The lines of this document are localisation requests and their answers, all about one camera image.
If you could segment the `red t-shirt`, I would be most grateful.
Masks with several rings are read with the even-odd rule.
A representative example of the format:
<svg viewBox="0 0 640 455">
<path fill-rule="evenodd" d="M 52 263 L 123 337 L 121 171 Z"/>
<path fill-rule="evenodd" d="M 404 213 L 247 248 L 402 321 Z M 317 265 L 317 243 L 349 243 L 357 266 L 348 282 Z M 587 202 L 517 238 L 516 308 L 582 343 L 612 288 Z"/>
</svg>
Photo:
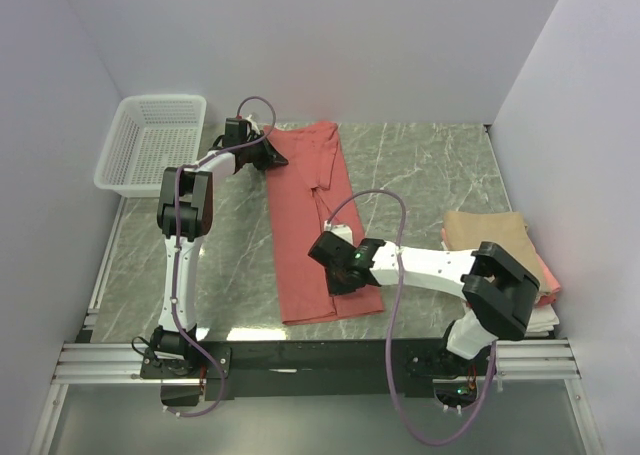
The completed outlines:
<svg viewBox="0 0 640 455">
<path fill-rule="evenodd" d="M 324 223 L 352 195 L 338 125 L 318 122 L 269 136 L 287 159 L 266 171 L 274 266 L 282 323 L 302 325 L 384 311 L 380 290 L 329 294 L 324 268 L 308 256 Z"/>
</svg>

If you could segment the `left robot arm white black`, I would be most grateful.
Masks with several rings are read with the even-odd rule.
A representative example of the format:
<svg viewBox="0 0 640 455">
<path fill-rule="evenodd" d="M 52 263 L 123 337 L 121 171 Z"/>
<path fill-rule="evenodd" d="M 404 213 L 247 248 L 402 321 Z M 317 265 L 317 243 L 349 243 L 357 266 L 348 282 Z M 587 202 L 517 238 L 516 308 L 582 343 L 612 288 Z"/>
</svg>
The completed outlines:
<svg viewBox="0 0 640 455">
<path fill-rule="evenodd" d="M 214 188 L 244 166 L 265 171 L 288 164 L 269 141 L 271 126 L 260 128 L 240 115 L 225 121 L 224 133 L 201 159 L 163 173 L 156 221 L 164 236 L 166 276 L 158 326 L 147 358 L 164 358 L 176 376 L 199 367 L 196 340 L 196 277 L 200 249 L 211 230 Z"/>
</svg>

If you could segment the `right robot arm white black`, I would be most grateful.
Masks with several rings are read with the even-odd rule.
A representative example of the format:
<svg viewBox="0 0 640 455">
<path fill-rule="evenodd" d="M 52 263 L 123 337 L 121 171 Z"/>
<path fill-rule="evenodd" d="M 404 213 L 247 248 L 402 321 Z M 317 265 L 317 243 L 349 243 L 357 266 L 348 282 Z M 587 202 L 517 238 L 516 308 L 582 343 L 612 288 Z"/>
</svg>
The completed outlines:
<svg viewBox="0 0 640 455">
<path fill-rule="evenodd" d="M 495 341 L 522 340 L 540 288 L 538 279 L 494 242 L 458 251 L 401 247 L 373 238 L 354 246 L 325 231 L 309 256 L 324 267 L 332 296 L 367 286 L 409 286 L 464 301 L 468 310 L 452 322 L 438 352 L 438 363 L 452 374 L 464 372 Z"/>
</svg>

